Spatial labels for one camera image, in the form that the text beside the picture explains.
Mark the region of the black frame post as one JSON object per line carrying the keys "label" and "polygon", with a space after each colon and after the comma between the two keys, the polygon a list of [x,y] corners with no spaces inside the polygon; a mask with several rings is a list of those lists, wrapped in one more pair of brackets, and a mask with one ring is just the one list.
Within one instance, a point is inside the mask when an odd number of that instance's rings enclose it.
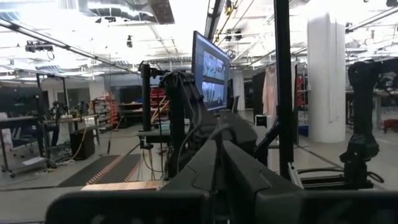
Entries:
{"label": "black frame post", "polygon": [[288,163],[294,161],[294,151],[289,0],[274,0],[274,17],[279,94],[279,167],[280,175],[290,180]]}

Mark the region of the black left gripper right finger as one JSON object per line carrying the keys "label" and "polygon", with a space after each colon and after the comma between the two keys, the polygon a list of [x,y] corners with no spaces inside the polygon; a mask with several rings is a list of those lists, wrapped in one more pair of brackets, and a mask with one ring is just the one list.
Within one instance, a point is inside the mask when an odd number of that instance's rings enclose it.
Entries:
{"label": "black left gripper right finger", "polygon": [[398,193],[304,190],[229,141],[223,143],[233,224],[398,224]]}

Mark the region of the red storage rack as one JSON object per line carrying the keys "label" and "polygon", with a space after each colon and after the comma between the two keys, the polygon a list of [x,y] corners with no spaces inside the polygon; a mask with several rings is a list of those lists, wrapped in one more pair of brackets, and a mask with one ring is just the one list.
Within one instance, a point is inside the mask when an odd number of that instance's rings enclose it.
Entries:
{"label": "red storage rack", "polygon": [[159,119],[164,119],[169,112],[169,99],[165,95],[163,88],[152,86],[150,88],[150,108],[151,108],[151,124]]}

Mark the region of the black floor mat orange stripes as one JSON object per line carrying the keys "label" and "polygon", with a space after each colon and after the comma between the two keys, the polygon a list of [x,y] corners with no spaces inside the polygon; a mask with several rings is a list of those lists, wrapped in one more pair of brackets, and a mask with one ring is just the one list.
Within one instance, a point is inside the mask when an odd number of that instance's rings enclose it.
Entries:
{"label": "black floor mat orange stripes", "polygon": [[59,187],[128,182],[141,164],[139,154],[103,156],[61,182]]}

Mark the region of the black partition panel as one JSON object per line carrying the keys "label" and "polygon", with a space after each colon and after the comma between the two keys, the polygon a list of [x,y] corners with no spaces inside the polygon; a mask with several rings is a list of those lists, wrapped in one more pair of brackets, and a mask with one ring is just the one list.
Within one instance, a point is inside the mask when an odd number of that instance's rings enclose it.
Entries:
{"label": "black partition panel", "polygon": [[260,72],[257,75],[252,77],[252,100],[253,100],[253,115],[254,118],[256,115],[263,114],[263,88],[264,88],[264,79],[265,79],[265,72]]}

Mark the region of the silver horizontal air duct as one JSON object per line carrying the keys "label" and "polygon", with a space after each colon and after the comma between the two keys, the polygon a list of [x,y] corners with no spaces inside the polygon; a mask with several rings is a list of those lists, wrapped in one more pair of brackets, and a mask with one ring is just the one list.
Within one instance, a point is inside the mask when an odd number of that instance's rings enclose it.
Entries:
{"label": "silver horizontal air duct", "polygon": [[79,11],[87,16],[107,18],[120,17],[124,21],[157,22],[155,16],[146,11],[149,3],[136,4],[132,0],[78,0]]}

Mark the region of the background workbench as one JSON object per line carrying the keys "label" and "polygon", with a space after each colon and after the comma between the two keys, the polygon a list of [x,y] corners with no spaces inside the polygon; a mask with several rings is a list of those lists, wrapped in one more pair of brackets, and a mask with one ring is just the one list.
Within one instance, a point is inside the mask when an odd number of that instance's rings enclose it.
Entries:
{"label": "background workbench", "polygon": [[7,161],[7,154],[6,154],[6,148],[5,148],[5,143],[2,135],[2,130],[3,129],[11,129],[11,128],[20,128],[24,126],[38,126],[39,128],[42,129],[44,132],[44,140],[47,140],[47,133],[46,133],[46,125],[48,124],[53,124],[53,123],[80,123],[84,122],[85,119],[88,118],[93,118],[96,125],[91,126],[92,128],[96,128],[98,131],[98,115],[97,114],[91,114],[87,116],[79,116],[76,118],[59,118],[59,119],[48,119],[48,120],[43,120],[42,117],[38,116],[21,116],[21,117],[15,117],[15,118],[4,118],[0,119],[0,145],[2,149],[2,157],[3,157],[3,165],[0,165],[0,169],[2,172],[6,172],[9,174],[10,178],[15,177],[15,170],[19,169],[31,169],[34,166],[40,164],[40,165],[48,165],[49,167],[56,168],[56,163],[51,160],[50,158],[50,153],[49,150],[47,149],[47,145],[44,143],[43,149],[40,149],[40,157],[37,159],[35,162],[32,162],[31,164],[25,165],[24,163],[17,164],[13,167],[9,167],[8,161]]}

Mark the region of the white column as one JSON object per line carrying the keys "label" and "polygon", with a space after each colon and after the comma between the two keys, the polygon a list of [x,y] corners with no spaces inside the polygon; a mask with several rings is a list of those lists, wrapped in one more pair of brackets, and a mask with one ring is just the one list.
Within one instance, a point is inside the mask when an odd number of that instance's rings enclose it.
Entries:
{"label": "white column", "polygon": [[345,25],[332,12],[312,16],[307,26],[309,137],[345,140]]}

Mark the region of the black cabinet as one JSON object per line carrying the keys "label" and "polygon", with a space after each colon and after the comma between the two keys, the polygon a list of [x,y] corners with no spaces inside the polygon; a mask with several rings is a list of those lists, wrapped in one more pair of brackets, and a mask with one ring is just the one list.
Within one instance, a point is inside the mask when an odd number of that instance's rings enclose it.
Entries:
{"label": "black cabinet", "polygon": [[81,129],[70,135],[70,146],[74,160],[82,161],[95,153],[94,134],[92,129]]}

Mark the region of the red bin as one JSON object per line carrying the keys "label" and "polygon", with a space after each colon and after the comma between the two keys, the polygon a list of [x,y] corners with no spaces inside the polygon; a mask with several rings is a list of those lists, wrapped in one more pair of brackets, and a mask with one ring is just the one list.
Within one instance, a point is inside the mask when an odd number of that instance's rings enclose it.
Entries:
{"label": "red bin", "polygon": [[383,121],[383,131],[387,133],[388,130],[398,133],[398,119],[385,119]]}

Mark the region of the pale pink hanging cloth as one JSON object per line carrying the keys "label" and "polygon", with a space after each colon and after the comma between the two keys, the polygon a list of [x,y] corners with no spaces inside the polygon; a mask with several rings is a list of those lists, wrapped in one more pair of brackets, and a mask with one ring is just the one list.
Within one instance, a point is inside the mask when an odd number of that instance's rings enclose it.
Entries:
{"label": "pale pink hanging cloth", "polygon": [[262,94],[263,114],[267,116],[267,123],[273,125],[277,115],[277,69],[273,65],[266,70]]}

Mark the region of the black monitor pole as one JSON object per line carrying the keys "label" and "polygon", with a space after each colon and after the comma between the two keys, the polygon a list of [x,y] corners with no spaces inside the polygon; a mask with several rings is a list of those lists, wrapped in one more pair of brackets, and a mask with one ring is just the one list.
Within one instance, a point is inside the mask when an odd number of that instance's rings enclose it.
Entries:
{"label": "black monitor pole", "polygon": [[142,78],[142,122],[143,130],[151,130],[151,107],[150,107],[150,65],[142,62],[140,64]]}

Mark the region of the silver rectangular air duct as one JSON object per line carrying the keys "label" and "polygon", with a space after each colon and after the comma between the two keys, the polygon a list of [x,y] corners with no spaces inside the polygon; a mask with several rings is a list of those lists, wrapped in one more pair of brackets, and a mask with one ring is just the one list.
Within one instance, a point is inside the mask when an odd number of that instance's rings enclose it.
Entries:
{"label": "silver rectangular air duct", "polygon": [[169,0],[149,0],[149,3],[159,24],[175,23]]}

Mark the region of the orange storage rack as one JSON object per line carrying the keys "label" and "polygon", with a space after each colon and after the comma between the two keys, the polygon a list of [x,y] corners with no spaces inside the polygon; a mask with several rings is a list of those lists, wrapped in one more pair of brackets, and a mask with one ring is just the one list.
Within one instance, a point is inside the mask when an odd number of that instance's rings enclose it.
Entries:
{"label": "orange storage rack", "polygon": [[114,96],[106,91],[90,101],[91,114],[97,115],[101,130],[113,129],[118,123],[118,106]]}

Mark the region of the black aluminium rig frame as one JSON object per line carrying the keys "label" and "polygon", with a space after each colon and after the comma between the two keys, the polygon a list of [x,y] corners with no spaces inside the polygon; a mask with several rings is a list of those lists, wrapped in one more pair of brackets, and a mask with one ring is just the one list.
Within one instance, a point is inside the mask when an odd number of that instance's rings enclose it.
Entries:
{"label": "black aluminium rig frame", "polygon": [[[384,179],[371,171],[367,165],[345,164],[343,169],[337,168],[312,168],[297,170],[292,162],[287,165],[291,181],[306,190],[359,190],[372,189],[374,183],[371,178],[379,183],[384,183]],[[339,175],[329,175],[320,177],[300,177],[300,174],[311,172],[341,172]]]}

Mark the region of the black computer monitor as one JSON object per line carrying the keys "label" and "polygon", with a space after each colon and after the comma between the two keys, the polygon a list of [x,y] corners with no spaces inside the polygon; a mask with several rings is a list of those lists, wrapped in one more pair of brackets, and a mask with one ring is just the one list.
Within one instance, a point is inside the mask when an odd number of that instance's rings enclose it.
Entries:
{"label": "black computer monitor", "polygon": [[193,32],[191,71],[210,111],[227,107],[230,65],[226,52],[198,31]]}

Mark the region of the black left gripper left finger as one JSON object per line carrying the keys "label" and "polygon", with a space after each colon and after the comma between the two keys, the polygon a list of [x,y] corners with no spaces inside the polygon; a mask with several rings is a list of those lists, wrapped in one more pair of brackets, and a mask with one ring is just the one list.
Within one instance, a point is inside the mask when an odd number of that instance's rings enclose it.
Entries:
{"label": "black left gripper left finger", "polygon": [[82,190],[53,201],[45,224],[212,224],[217,148],[207,141],[159,190]]}

